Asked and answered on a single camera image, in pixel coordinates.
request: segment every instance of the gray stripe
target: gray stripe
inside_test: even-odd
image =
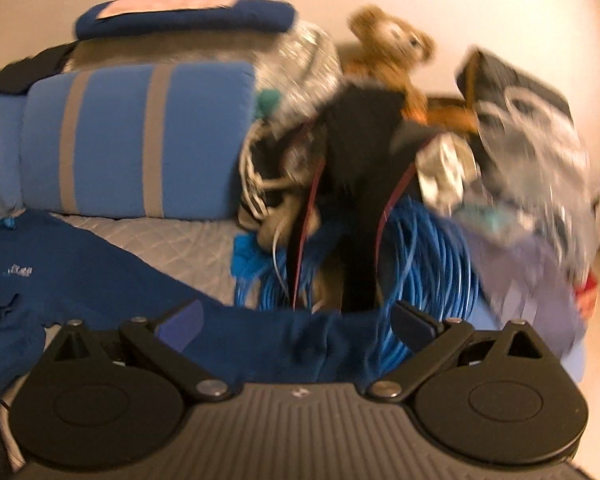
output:
[[[142,195],[144,214],[164,218],[162,209],[162,149],[164,144],[164,108],[173,65],[158,64],[146,92],[144,139],[142,143]]]
[[[71,214],[79,214],[75,202],[75,130],[78,126],[78,118],[80,118],[82,98],[90,77],[91,72],[80,72],[75,77],[66,98],[62,126],[60,127],[60,167],[58,170],[60,203],[62,210]]]

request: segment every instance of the blue striped pillow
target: blue striped pillow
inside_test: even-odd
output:
[[[24,203],[109,218],[229,218],[254,104],[244,62],[118,66],[39,81],[24,112]]]
[[[0,218],[22,208],[20,131],[24,96],[0,96]]]

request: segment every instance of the plastic bag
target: plastic bag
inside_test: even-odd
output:
[[[465,201],[453,215],[454,220],[492,243],[510,246],[530,236],[536,227],[532,215],[505,203]]]
[[[421,148],[415,163],[422,201],[442,216],[451,215],[462,202],[464,185],[478,178],[471,148],[451,132],[438,135]]]
[[[508,86],[503,98],[506,109],[480,101],[475,110],[504,195],[536,218],[560,268],[583,283],[598,248],[589,157],[570,118],[535,92]]]

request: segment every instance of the ribbed gray plate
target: ribbed gray plate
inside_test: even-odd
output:
[[[467,465],[416,431],[399,406],[363,399],[351,384],[247,384],[195,409],[146,459],[74,474],[30,463],[18,480],[583,480],[568,463],[525,472]]]

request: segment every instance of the navy blue shirt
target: navy blue shirt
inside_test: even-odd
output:
[[[340,316],[227,307],[91,232],[27,211],[0,225],[0,393],[42,355],[43,327],[81,319],[110,330],[187,300],[198,312],[179,350],[229,384],[306,383],[378,376],[378,311]]]

